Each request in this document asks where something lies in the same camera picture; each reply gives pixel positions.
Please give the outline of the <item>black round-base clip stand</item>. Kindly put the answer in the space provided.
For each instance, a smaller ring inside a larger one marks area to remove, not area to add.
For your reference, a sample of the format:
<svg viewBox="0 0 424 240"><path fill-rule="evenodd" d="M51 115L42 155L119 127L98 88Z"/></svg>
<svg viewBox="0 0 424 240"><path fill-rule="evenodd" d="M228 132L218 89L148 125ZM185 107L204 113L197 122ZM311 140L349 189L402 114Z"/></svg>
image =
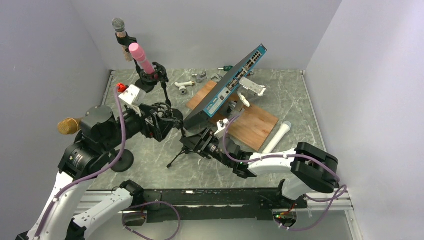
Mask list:
<svg viewBox="0 0 424 240"><path fill-rule="evenodd" d="M118 155L118 151L113 149L112 151L108 153L108 155L109 155L109 163L111 164L113 160L116 158L116 156ZM119 158L118 162L114 166L112 166L110 169L116 173L123 173L132 167L132 165L134 164L134 161L135 161L135 157L133 153L130 150L125 149L123 151L121 158Z"/></svg>

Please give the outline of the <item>pink microphone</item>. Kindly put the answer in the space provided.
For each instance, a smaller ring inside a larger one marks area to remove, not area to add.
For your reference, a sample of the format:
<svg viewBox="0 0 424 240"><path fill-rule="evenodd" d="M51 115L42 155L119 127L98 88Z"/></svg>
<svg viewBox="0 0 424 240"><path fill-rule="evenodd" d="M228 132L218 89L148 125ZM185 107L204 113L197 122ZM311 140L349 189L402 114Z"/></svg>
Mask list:
<svg viewBox="0 0 424 240"><path fill-rule="evenodd" d="M153 74L155 72L153 65L149 62L145 50L138 43L131 43L128 50L134 60L143 68L147 74Z"/></svg>

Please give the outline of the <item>gold microphone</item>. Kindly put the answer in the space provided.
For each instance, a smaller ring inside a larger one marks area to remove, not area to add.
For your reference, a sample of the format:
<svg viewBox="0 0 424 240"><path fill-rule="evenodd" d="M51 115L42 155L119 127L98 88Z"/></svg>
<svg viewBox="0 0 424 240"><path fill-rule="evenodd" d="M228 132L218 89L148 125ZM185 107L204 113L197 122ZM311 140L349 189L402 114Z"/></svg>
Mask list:
<svg viewBox="0 0 424 240"><path fill-rule="evenodd" d="M57 130L62 135L74 135L81 129L81 118L68 117L57 124Z"/></svg>

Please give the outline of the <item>white microphone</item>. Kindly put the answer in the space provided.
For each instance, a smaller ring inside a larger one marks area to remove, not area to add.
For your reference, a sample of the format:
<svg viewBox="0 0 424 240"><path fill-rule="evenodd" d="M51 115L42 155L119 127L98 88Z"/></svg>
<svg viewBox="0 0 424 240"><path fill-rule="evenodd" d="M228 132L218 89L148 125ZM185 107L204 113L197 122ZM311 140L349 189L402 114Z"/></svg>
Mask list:
<svg viewBox="0 0 424 240"><path fill-rule="evenodd" d="M271 153L277 144L283 139L283 137L291 130L292 123L289 121L284 121L280 127L277 133L274 135L274 137L271 139L271 141L268 143L268 145L265 147L265 149L262 151L263 154L269 154Z"/></svg>

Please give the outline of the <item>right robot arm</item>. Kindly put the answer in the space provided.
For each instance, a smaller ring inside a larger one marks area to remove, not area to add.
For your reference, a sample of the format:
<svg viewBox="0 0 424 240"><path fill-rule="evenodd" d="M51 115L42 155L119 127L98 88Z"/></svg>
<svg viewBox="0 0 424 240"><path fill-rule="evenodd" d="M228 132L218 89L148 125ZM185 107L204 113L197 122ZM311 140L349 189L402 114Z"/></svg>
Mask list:
<svg viewBox="0 0 424 240"><path fill-rule="evenodd" d="M295 148L283 152L247 152L230 137L218 138L206 128L182 137L180 143L191 153L217 160L242 179L286 174L275 194L276 203L282 208L312 191L331 194L340 182L338 159L307 142L299 142Z"/></svg>

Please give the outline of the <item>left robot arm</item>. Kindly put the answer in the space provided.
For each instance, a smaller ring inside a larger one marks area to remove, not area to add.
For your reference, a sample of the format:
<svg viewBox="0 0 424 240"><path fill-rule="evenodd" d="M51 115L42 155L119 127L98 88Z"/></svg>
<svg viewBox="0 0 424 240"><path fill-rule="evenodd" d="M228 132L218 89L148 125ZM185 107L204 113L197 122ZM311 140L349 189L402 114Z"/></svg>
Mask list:
<svg viewBox="0 0 424 240"><path fill-rule="evenodd" d="M133 162L126 141L137 134L161 142L172 129L181 129L183 115L159 102L146 107L145 115L133 109L121 110L115 117L106 105L95 106L75 121L77 136L66 148L58 165L55 185L34 226L19 240L86 240L118 212L138 210L153 204L145 189L132 180L90 209L76 214L94 180L120 161Z"/></svg>

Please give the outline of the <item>tall black round-base stand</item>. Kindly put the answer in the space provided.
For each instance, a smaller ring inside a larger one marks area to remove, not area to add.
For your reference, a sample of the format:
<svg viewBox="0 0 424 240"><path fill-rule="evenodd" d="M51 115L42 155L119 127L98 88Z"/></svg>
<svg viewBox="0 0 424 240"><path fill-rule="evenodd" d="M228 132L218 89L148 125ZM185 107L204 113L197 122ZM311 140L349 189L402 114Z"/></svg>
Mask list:
<svg viewBox="0 0 424 240"><path fill-rule="evenodd" d="M127 34L127 45L129 47L130 44L132 43L138 43L137 39L135 37L130 37ZM151 92L155 86L157 85L157 75L152 73L152 74L147 74L143 68L138 64L138 62L133 59L134 63L135 63L135 69L136 72L139 75L139 80L136 81L136 83L134 84L135 86L141 88L142 90L146 91L146 93Z"/></svg>

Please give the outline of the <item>grey-headed tan microphone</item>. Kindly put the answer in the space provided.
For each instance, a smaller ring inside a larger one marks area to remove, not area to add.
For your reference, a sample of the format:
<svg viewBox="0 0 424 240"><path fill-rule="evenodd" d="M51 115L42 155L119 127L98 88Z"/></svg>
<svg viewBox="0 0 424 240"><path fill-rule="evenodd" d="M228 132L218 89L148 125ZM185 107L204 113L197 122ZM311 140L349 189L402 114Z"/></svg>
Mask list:
<svg viewBox="0 0 424 240"><path fill-rule="evenodd" d="M121 18L114 18L112 20L112 27L115 30L116 39L121 45L125 60L127 62L132 62L133 58L129 52L129 48L127 45L127 32L125 30L125 22Z"/></svg>

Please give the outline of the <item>white plastic faucet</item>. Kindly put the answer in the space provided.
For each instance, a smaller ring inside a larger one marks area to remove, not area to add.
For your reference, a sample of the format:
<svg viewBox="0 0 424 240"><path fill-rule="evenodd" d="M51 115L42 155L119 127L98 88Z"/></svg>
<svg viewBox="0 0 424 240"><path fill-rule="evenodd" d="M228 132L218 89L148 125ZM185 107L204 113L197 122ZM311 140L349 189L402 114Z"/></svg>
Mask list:
<svg viewBox="0 0 424 240"><path fill-rule="evenodd" d="M187 87L192 87L196 83L194 81L187 81L187 82L175 82L174 85L178 88L181 95L185 95L188 90Z"/></svg>

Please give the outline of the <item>silver metal faucet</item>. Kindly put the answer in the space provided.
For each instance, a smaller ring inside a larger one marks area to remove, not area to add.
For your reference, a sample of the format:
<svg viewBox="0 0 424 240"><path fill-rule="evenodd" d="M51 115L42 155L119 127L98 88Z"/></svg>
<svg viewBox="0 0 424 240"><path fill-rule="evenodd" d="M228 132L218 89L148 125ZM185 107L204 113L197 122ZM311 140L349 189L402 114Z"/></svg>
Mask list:
<svg viewBox="0 0 424 240"><path fill-rule="evenodd" d="M203 70L201 73L193 73L191 75L192 78L195 78L195 82L197 84L202 83L204 80L207 79L207 72Z"/></svg>

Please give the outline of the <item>wooden board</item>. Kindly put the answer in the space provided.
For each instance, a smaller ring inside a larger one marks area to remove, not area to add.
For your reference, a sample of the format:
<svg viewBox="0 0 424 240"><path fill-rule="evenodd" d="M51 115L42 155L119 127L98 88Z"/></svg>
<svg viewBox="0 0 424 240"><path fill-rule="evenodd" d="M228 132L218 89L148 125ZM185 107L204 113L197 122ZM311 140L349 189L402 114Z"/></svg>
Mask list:
<svg viewBox="0 0 424 240"><path fill-rule="evenodd" d="M212 80L208 81L205 86L191 97L186 103L186 106L194 110L201 100L203 100L216 85L217 83ZM250 107L244 106L243 109L244 112L242 115L230 125L228 134L251 147L253 150L258 151L274 129L279 118L253 103L250 104ZM224 118L225 116L218 111L207 121L213 123L216 127L216 123Z"/></svg>

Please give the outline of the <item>adjustable wrench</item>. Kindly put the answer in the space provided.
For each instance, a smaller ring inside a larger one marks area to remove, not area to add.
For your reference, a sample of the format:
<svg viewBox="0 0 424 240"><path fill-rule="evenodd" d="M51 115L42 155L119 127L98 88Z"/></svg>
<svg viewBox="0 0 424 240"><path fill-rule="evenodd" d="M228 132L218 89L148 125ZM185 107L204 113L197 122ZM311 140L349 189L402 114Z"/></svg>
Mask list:
<svg viewBox="0 0 424 240"><path fill-rule="evenodd" d="M210 79L215 82L215 83L219 83L221 81L221 79L223 78L222 75L214 73L211 75Z"/></svg>

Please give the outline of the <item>blue network switch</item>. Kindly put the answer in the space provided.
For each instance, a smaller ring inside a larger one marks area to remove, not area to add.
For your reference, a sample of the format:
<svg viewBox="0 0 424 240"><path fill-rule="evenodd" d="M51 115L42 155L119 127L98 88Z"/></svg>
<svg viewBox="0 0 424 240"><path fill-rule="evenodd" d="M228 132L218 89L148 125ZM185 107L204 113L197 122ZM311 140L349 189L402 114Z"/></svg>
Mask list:
<svg viewBox="0 0 424 240"><path fill-rule="evenodd" d="M190 130L214 117L227 99L236 92L240 85L240 80L243 77L248 76L248 73L266 53L267 48L263 44L260 44L230 71L228 71L184 119L184 128L186 130Z"/></svg>

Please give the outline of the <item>metal mounting bracket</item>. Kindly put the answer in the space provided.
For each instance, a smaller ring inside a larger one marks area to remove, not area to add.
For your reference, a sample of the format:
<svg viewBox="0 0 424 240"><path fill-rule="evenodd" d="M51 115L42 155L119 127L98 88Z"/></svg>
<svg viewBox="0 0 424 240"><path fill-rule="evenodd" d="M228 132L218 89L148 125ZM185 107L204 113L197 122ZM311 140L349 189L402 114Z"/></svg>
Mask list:
<svg viewBox="0 0 424 240"><path fill-rule="evenodd" d="M241 100L229 100L222 105L219 113L230 121L232 118L241 115L244 112L244 103Z"/></svg>

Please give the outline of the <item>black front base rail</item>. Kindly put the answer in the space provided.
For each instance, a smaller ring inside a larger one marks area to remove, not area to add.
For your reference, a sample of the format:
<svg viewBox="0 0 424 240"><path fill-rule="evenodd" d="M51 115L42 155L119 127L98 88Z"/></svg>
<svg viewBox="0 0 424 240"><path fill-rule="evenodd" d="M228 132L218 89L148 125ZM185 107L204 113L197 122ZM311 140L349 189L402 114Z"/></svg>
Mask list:
<svg viewBox="0 0 424 240"><path fill-rule="evenodd" d="M275 187L146 189L144 207L148 223L190 220L271 220L272 210L286 211L291 202L278 196Z"/></svg>

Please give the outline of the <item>green-handled screwdriver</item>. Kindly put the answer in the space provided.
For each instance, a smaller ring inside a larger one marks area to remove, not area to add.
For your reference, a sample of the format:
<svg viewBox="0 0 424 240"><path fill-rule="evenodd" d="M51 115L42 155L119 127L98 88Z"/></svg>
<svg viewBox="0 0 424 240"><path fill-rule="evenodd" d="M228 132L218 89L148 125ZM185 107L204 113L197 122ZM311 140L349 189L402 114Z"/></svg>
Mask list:
<svg viewBox="0 0 424 240"><path fill-rule="evenodd" d="M226 66L223 66L223 67L219 67L218 70L224 71L224 72L229 72L232 68L233 68L232 65L226 65Z"/></svg>

